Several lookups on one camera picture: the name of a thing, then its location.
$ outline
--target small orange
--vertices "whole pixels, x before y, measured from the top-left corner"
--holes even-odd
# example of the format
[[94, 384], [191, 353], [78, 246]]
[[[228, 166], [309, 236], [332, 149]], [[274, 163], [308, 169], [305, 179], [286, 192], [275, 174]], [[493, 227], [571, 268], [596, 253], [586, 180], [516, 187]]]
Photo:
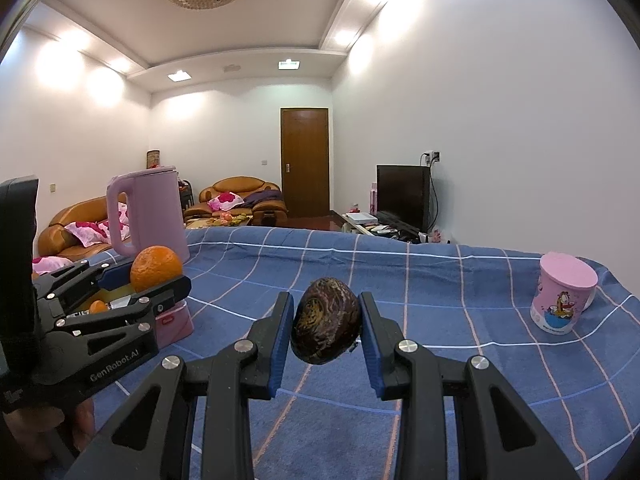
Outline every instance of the small orange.
[[180, 257], [168, 247], [155, 245], [140, 252], [131, 266], [129, 281], [136, 292], [160, 285], [182, 274]]
[[109, 307], [104, 301], [95, 300], [89, 307], [89, 314], [98, 314], [99, 312], [107, 312]]

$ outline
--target human hand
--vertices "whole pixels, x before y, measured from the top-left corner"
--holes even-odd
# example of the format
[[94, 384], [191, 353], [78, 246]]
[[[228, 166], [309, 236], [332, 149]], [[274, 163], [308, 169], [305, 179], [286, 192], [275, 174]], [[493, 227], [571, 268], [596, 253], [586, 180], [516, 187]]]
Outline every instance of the human hand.
[[[29, 458], [34, 462], [44, 462], [51, 458], [51, 450], [44, 435], [65, 420], [62, 410], [52, 406], [21, 408], [8, 415], [3, 413], [3, 416], [14, 439]], [[72, 424], [74, 446], [82, 451], [95, 434], [93, 399], [87, 399], [76, 407]]]

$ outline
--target brown leather sofa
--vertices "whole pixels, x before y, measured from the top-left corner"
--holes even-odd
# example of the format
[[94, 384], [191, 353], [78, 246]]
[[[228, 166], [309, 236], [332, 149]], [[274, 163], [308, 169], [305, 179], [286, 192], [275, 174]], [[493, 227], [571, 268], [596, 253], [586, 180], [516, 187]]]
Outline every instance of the brown leather sofa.
[[[121, 194], [118, 199], [120, 202], [126, 203], [127, 201], [124, 194]], [[101, 222], [106, 218], [107, 200], [103, 196], [63, 209], [51, 219], [49, 226], [40, 233], [38, 254], [40, 256], [60, 256], [75, 262], [111, 249], [109, 244], [95, 244], [85, 248], [80, 240], [65, 231], [65, 225], [69, 225], [71, 222]]]
[[[184, 219], [189, 218], [216, 218], [220, 216], [220, 211], [211, 211], [207, 202], [217, 197], [220, 193], [227, 191], [233, 192], [246, 198], [256, 191], [265, 189], [277, 189], [280, 187], [273, 182], [265, 182], [259, 178], [252, 176], [233, 176], [224, 180], [219, 180], [213, 186], [206, 187], [200, 192], [198, 200], [200, 203], [187, 208], [183, 215]], [[282, 200], [264, 200], [257, 203], [253, 208], [236, 207], [231, 211], [232, 214], [253, 215], [252, 225], [268, 225], [284, 227], [287, 224], [287, 207]]]

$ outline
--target white wall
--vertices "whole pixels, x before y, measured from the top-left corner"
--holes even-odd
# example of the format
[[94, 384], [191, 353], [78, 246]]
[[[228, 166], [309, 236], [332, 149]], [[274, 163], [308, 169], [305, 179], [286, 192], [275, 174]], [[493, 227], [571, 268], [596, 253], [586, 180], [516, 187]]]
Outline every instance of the white wall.
[[237, 79], [153, 95], [149, 146], [162, 164], [176, 166], [197, 193], [236, 175], [281, 184], [280, 109], [329, 108], [327, 79]]
[[[38, 231], [62, 208], [145, 167], [150, 95], [23, 29], [0, 64], [0, 182], [35, 174]], [[49, 192], [56, 184], [56, 192]]]
[[333, 98], [338, 210], [376, 164], [440, 150], [457, 241], [590, 257], [640, 292], [640, 51], [606, 0], [392, 0]]

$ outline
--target television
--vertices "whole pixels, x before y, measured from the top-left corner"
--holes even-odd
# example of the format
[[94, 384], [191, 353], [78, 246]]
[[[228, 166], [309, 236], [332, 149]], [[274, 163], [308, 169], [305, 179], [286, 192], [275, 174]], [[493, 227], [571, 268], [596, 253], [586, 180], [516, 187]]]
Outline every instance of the television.
[[412, 234], [429, 230], [427, 166], [378, 166], [378, 212], [383, 223]]

